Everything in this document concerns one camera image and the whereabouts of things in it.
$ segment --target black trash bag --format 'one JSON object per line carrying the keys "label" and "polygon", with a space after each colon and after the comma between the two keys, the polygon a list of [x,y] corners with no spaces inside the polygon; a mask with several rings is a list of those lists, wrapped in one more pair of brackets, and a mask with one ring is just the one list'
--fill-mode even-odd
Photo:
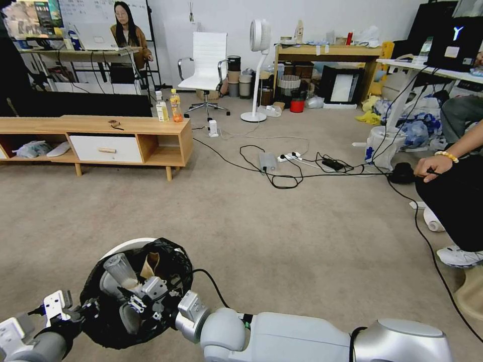
{"label": "black trash bag", "polygon": [[[105,271],[103,264],[110,256],[103,258],[92,270],[80,294],[81,304],[84,304],[85,301],[91,298],[97,298],[99,303],[100,311],[98,318],[86,320],[83,324],[83,332],[93,342],[106,348],[124,349],[136,344],[148,342],[169,327],[174,327],[173,318],[176,317],[178,304],[191,288],[193,282],[193,266],[183,247],[167,239],[159,238],[146,244],[141,249],[123,252],[140,281],[143,278],[139,276],[139,273],[142,270],[146,256],[150,252],[159,254],[159,264],[156,268],[156,274],[159,271],[166,276],[168,288],[178,291],[180,295],[174,297],[168,295],[163,299],[165,311],[162,313],[163,317],[160,321],[155,321],[152,318],[145,320],[136,335],[128,334],[119,316],[119,301],[104,294],[99,289],[99,282]],[[179,278],[183,281],[173,287],[173,284]]]}

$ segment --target orange juice bottle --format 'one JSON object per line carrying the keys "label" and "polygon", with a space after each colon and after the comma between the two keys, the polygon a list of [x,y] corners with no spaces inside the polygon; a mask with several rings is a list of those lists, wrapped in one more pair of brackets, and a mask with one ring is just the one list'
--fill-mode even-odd
{"label": "orange juice bottle", "polygon": [[176,93],[176,89],[171,90],[171,111],[173,112],[173,121],[182,122],[183,121],[183,111],[181,110],[181,99],[180,95]]}

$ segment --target white drawer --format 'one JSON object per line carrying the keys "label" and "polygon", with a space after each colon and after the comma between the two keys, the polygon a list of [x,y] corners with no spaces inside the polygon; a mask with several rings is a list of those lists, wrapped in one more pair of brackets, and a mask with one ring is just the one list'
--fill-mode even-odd
{"label": "white drawer", "polygon": [[142,163],[135,137],[70,136],[70,140],[81,161]]}

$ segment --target drawer handle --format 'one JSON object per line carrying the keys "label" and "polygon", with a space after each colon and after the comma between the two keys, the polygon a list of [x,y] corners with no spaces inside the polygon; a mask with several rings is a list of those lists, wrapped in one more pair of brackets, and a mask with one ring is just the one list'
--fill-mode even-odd
{"label": "drawer handle", "polygon": [[115,148],[106,148],[106,147],[99,147],[97,149],[99,152],[104,152],[104,153],[116,153],[117,150]]}

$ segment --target white sneaker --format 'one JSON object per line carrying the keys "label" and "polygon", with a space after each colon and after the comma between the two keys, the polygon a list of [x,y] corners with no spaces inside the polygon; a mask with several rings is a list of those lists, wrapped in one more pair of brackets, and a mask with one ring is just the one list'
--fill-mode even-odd
{"label": "white sneaker", "polygon": [[436,254],[443,263],[449,266],[466,268],[483,263],[483,251],[464,251],[456,245],[439,249]]}

